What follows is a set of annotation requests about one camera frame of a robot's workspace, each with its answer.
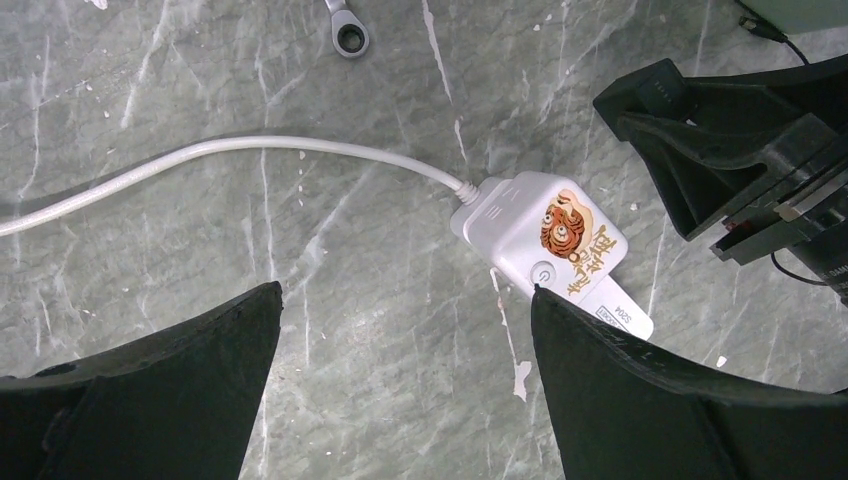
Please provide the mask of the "black TP-Link power adapter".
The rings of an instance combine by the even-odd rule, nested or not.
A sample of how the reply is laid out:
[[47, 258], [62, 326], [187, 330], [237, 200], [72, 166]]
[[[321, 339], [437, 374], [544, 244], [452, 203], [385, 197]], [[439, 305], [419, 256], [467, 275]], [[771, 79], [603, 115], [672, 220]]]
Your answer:
[[847, 292], [847, 59], [686, 77], [663, 59], [615, 80], [594, 107], [645, 163], [676, 232], [715, 224], [740, 265], [786, 249], [814, 283]]

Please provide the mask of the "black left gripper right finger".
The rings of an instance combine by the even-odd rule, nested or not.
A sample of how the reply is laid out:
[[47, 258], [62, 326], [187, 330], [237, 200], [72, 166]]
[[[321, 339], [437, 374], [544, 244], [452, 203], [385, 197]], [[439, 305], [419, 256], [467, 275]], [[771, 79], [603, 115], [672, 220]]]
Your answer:
[[843, 479], [847, 394], [724, 373], [537, 288], [533, 344], [569, 479]]

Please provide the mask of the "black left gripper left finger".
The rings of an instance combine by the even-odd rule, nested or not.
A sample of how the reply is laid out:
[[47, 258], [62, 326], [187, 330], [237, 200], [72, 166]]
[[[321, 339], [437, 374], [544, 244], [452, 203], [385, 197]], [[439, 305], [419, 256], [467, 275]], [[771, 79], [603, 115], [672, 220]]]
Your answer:
[[278, 282], [192, 319], [1, 380], [5, 479], [235, 479], [280, 335]]

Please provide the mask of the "white tiger cube socket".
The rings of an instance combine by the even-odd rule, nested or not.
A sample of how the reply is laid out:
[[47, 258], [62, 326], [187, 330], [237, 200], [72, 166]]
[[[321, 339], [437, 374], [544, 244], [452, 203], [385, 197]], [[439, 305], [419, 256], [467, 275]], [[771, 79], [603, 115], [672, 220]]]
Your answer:
[[539, 286], [574, 304], [628, 252], [624, 234], [577, 183], [541, 172], [485, 179], [450, 228], [525, 295]]

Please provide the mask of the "white USB socket strip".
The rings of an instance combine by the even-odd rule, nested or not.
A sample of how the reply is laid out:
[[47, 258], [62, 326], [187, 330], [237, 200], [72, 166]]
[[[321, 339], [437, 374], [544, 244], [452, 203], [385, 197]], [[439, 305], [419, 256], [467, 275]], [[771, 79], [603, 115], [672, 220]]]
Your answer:
[[649, 315], [611, 276], [603, 278], [578, 306], [597, 319], [642, 340], [649, 340], [654, 332], [654, 322]]

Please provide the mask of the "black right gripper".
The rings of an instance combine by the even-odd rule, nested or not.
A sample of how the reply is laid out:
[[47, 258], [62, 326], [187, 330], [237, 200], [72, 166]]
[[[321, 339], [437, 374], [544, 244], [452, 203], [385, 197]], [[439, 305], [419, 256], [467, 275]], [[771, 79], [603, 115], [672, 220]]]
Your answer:
[[685, 77], [663, 59], [616, 81], [616, 137], [676, 232], [746, 265], [786, 249], [847, 304], [847, 58]]

